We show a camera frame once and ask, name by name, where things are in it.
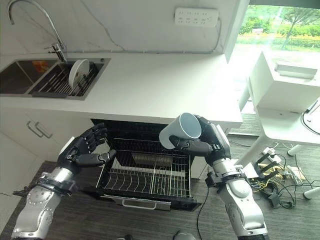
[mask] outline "kitchen counter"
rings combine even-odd
[[[189,112],[226,128],[242,123],[224,54],[73,53],[68,57],[111,58],[85,100],[0,97],[1,108],[160,124]],[[2,55],[0,68],[16,59],[41,58],[48,54]]]

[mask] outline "table leg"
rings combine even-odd
[[[320,187],[317,187],[317,188],[314,188],[314,189],[311,189],[309,191],[305,191],[303,193],[303,196],[306,198],[306,199],[312,199],[316,196],[319,196],[320,195]]]
[[[248,87],[248,83],[245,85],[245,88],[242,92],[242,95],[239,99],[239,102],[238,102],[238,105],[239,105],[239,108],[240,108],[240,112],[242,111],[242,109],[244,109],[246,103],[248,102],[250,98],[250,93],[249,93],[249,87]]]
[[[235,165],[247,166],[248,163],[255,163],[261,156],[259,156],[262,151],[272,144],[273,140],[268,138],[266,135],[261,135],[254,142],[254,144],[249,148],[249,150],[243,154]]]
[[[303,145],[295,145],[293,148],[291,148],[287,153],[290,155],[290,156],[294,156],[296,155],[296,153],[298,151],[300,151],[304,146]]]

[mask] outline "window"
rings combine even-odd
[[[264,49],[273,61],[320,64],[320,9],[249,5],[229,62],[238,97]]]

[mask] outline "cabinet handle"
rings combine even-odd
[[[43,136],[45,136],[47,139],[49,139],[49,138],[52,137],[53,134],[48,134],[47,132],[45,132],[45,130],[39,128],[39,122],[38,122],[38,121],[35,123],[34,126],[35,126],[35,128],[38,129],[38,131],[39,131],[40,133],[42,133]]]
[[[127,208],[134,208],[134,209],[155,210],[156,207],[157,207],[157,203],[155,202],[153,207],[135,206],[135,205],[126,204],[126,200],[125,200],[125,199],[122,199],[122,206],[127,207]]]
[[[28,122],[26,123],[27,128],[28,128],[31,132],[33,132],[35,135],[37,135],[39,138],[42,138],[42,137],[44,136],[43,132],[40,131],[40,132],[42,133],[42,135],[40,135],[39,133],[37,133],[35,130],[33,130],[33,129],[30,127],[30,123],[31,123],[31,121],[28,121]]]

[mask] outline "dishwasher handle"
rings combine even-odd
[[[126,204],[125,202],[126,202],[126,199],[122,199],[122,206],[128,207],[128,208],[134,208],[134,209],[155,210],[156,207],[157,207],[157,203],[156,202],[154,202],[154,206],[153,207],[129,205],[129,204]]]

